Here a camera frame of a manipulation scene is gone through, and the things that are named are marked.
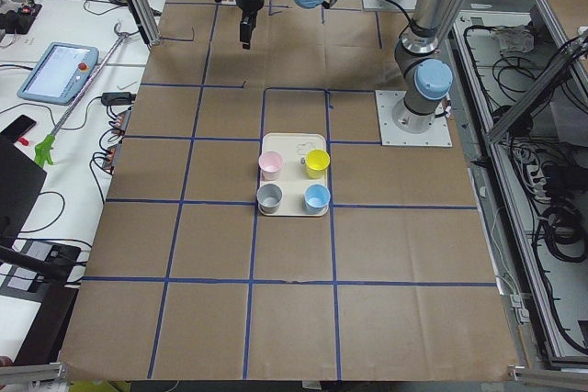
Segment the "tablet screen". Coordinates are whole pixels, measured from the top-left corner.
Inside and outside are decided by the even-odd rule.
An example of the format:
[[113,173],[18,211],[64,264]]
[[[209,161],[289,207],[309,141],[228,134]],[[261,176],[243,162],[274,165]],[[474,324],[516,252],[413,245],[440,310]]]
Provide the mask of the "tablet screen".
[[90,50],[55,46],[39,67],[24,92],[51,97],[61,96]]

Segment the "pink cup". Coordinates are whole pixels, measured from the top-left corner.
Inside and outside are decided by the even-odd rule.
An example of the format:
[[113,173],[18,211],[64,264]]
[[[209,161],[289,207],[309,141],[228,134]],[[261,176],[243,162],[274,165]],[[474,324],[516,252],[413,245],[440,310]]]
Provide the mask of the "pink cup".
[[282,155],[276,151],[265,151],[259,157],[258,163],[264,181],[276,181],[280,170],[282,170],[282,165],[284,165],[284,160]]

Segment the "tablet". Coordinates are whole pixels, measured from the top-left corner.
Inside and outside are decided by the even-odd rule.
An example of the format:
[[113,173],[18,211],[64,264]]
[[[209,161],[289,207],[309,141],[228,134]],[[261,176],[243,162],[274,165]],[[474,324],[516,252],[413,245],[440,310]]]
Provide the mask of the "tablet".
[[97,48],[53,42],[17,95],[26,100],[67,105],[80,92],[97,61]]

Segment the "black plug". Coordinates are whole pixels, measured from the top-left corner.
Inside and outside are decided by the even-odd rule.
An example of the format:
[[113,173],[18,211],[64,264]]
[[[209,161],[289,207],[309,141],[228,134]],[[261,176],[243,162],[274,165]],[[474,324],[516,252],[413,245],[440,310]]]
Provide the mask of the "black plug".
[[100,101],[104,106],[128,106],[133,104],[136,96],[130,92],[105,92]]

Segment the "beige square tray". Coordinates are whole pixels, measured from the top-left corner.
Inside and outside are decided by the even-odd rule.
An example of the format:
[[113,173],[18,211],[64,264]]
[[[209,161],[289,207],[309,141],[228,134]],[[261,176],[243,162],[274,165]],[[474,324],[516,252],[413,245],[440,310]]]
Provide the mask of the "beige square tray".
[[324,215],[329,208],[311,215],[304,208],[304,192],[314,184],[328,187],[328,171],[320,179],[311,179],[306,175],[302,160],[309,151],[327,150],[327,141],[322,135],[313,133],[268,133],[264,136],[262,152],[277,151],[284,160],[284,165],[276,181],[265,181],[260,175],[259,186],[275,184],[282,190],[282,202],[276,213],[263,213],[266,216],[310,216]]

